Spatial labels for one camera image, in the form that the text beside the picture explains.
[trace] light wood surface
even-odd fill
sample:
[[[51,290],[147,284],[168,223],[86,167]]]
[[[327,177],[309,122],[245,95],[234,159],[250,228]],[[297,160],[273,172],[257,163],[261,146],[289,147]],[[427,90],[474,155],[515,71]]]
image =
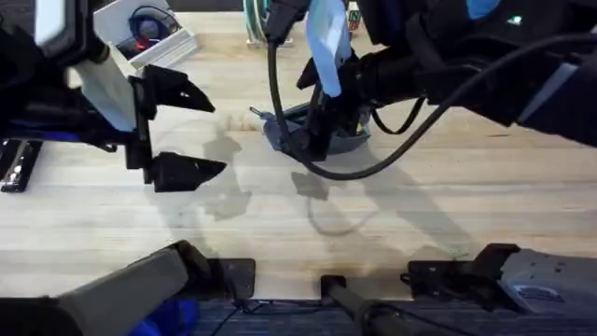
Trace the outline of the light wood surface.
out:
[[[122,151],[47,144],[22,195],[0,195],[0,295],[59,294],[187,239],[207,256],[257,261],[258,298],[316,298],[324,273],[370,297],[408,297],[399,274],[412,259],[470,259],[488,243],[597,257],[597,151],[453,109],[398,164],[337,183],[271,150],[249,105],[271,110],[265,50],[250,50],[238,13],[181,14],[200,52],[181,63],[217,107],[209,115],[162,108],[154,150],[226,161],[196,192],[155,194]],[[300,30],[280,51],[284,104],[308,59]],[[357,52],[371,50],[360,35]],[[396,127],[412,102],[381,113]],[[421,117],[431,109],[427,107]],[[335,157],[354,170],[402,137],[380,134]]]

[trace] blue object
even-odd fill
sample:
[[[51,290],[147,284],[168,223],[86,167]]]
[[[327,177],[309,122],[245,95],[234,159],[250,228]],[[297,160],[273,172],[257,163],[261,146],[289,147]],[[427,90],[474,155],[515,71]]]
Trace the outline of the blue object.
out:
[[[190,336],[198,321],[198,302],[168,300],[139,323],[129,336]]]
[[[288,131],[291,133],[298,130],[302,124],[300,121],[306,115],[306,111],[309,108],[309,104],[298,105],[285,111],[286,125],[288,125]],[[280,126],[276,121],[276,117],[270,112],[258,112],[259,117],[265,120],[263,125],[263,133],[270,141],[271,147],[274,150],[282,150],[282,133]],[[332,136],[332,140],[329,144],[327,154],[336,155],[353,151],[365,144],[371,137],[368,126],[363,127],[363,133],[357,136],[342,137],[339,135]]]
[[[500,0],[466,0],[466,6],[468,7],[468,16],[472,20],[478,20],[484,18],[487,14],[491,13],[497,5],[500,4]]]
[[[342,93],[338,68],[352,55],[342,1],[311,1],[305,35],[323,92],[338,97]]]

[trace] black metal bracket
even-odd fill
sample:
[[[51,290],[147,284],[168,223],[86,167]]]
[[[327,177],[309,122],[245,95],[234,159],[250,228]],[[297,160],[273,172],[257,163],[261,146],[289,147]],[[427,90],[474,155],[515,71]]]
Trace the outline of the black metal bracket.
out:
[[[254,259],[208,259],[187,241],[167,248],[178,251],[187,266],[189,280],[179,296],[198,300],[245,300],[255,292]]]
[[[187,75],[148,65],[141,78],[129,77],[129,82],[134,92],[137,127],[126,144],[128,169],[143,169],[145,183],[153,183],[156,192],[172,192],[193,191],[226,168],[224,162],[172,152],[153,157],[148,121],[156,117],[157,105],[215,110],[207,96],[188,81]]]
[[[27,190],[43,143],[40,141],[5,140],[0,154],[0,172],[4,177],[2,192]]]
[[[415,300],[472,301],[487,311],[502,307],[520,312],[498,284],[502,265],[518,251],[516,245],[489,244],[472,261],[411,261],[401,280],[410,286]]]

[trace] cable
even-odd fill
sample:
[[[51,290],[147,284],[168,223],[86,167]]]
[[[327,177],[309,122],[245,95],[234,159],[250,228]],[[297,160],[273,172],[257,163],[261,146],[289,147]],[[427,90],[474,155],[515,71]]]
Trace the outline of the cable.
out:
[[[152,8],[157,10],[160,13],[163,13],[165,17],[163,18],[156,18],[153,15],[148,14],[137,14],[140,10]],[[172,30],[166,23],[163,21],[166,19],[172,19],[175,25],[175,30]],[[155,39],[147,38],[143,36],[141,32],[141,27],[145,22],[152,22],[158,29],[158,36]],[[129,28],[131,29],[132,37],[137,41],[139,44],[138,49],[148,49],[153,45],[159,43],[161,40],[165,39],[166,37],[170,36],[172,33],[178,31],[181,28],[180,23],[174,18],[174,16],[162,8],[151,6],[151,5],[144,5],[139,6],[129,17]]]
[[[390,128],[383,123],[382,119],[380,118],[380,115],[377,113],[377,109],[373,109],[373,111],[371,112],[371,116],[373,117],[373,121],[375,121],[377,127],[379,127],[380,130],[382,130],[382,132],[390,135],[400,135],[406,132],[410,128],[412,123],[417,119],[417,116],[421,111],[421,107],[423,107],[423,103],[425,102],[425,99],[426,98],[424,97],[420,97],[419,99],[417,99],[409,113],[409,116],[397,131],[390,130]]]
[[[334,307],[324,307],[324,306],[319,306],[316,309],[311,309],[311,310],[297,310],[297,311],[288,311],[288,312],[267,312],[267,313],[258,313],[257,311],[263,309],[264,307],[268,306],[268,305],[274,305],[276,303],[276,301],[269,301],[268,303],[260,303],[258,304],[255,308],[249,309],[249,307],[246,305],[245,302],[243,301],[239,301],[239,300],[234,300],[234,311],[232,311],[230,314],[228,314],[223,320],[222,322],[220,322],[217,327],[215,327],[214,331],[212,331],[212,333],[210,334],[210,336],[216,336],[217,333],[222,330],[222,328],[224,328],[224,326],[228,323],[228,321],[235,316],[238,312],[242,311],[244,315],[259,315],[259,316],[282,316],[282,315],[309,315],[309,314],[315,314],[318,312],[323,311],[324,309],[331,309]],[[313,305],[303,305],[303,303],[301,302],[295,302],[295,301],[288,301],[288,303],[297,305],[299,307],[313,307]]]
[[[280,127],[282,133],[282,139],[285,141],[288,146],[290,147],[290,151],[294,157],[296,157],[309,171],[314,174],[320,175],[322,177],[338,180],[338,181],[348,181],[348,180],[356,180],[365,177],[369,177],[371,175],[377,174],[381,170],[385,169],[392,163],[396,162],[400,159],[409,149],[415,145],[419,139],[437,122],[441,116],[458,100],[462,99],[471,89],[476,87],[480,84],[483,80],[485,80],[488,76],[494,74],[498,70],[502,69],[503,67],[510,65],[518,61],[522,57],[526,57],[530,54],[534,54],[545,49],[553,48],[554,46],[560,46],[564,44],[597,44],[597,36],[595,35],[558,35],[548,39],[544,39],[539,42],[535,42],[529,46],[516,49],[509,54],[505,55],[504,57],[500,58],[499,60],[495,61],[494,63],[490,64],[488,67],[483,69],[478,74],[471,77],[467,80],[464,84],[462,84],[458,89],[456,89],[448,98],[446,98],[437,108],[434,110],[431,115],[419,126],[417,130],[414,131],[413,134],[396,150],[394,151],[389,157],[385,160],[378,162],[377,164],[353,173],[345,174],[345,173],[335,173],[329,172],[315,164],[309,160],[309,157],[302,152],[297,144],[293,141],[290,135],[290,131],[288,131],[288,126],[286,125],[284,111],[282,109],[282,102],[280,100],[280,92],[278,89],[278,77],[277,77],[277,69],[276,69],[276,45],[269,44],[268,47],[268,68],[269,68],[269,77],[270,77],[270,91],[271,91],[271,99],[273,101],[273,107],[276,115],[276,121]]]
[[[359,314],[357,316],[354,317],[354,320],[356,321],[356,323],[358,325],[360,325],[362,335],[364,335],[364,336],[369,335],[370,320],[375,316],[375,314],[379,314],[380,311],[382,311],[382,310],[389,310],[391,312],[398,313],[401,318],[404,318],[404,316],[407,315],[410,318],[416,319],[416,320],[423,322],[427,325],[433,326],[438,329],[448,330],[448,331],[451,331],[451,332],[459,334],[459,335],[477,336],[477,334],[474,334],[472,332],[462,330],[462,329],[459,329],[459,328],[456,328],[456,327],[453,327],[450,325],[446,325],[443,323],[439,323],[432,319],[429,319],[429,318],[417,315],[415,313],[409,312],[407,310],[404,310],[400,307],[396,307],[393,304],[386,303],[386,302],[380,302],[380,301],[372,301],[371,304],[369,306],[367,306],[366,309],[363,309],[362,311],[359,312]]]
[[[217,325],[217,327],[215,327],[214,331],[212,331],[212,333],[210,334],[211,336],[216,336],[217,333],[224,328],[224,326],[226,325],[226,323],[233,317],[235,316],[239,311],[241,310],[241,308],[235,308],[232,313],[228,314],[228,316],[226,316],[222,322],[220,322],[220,324]]]

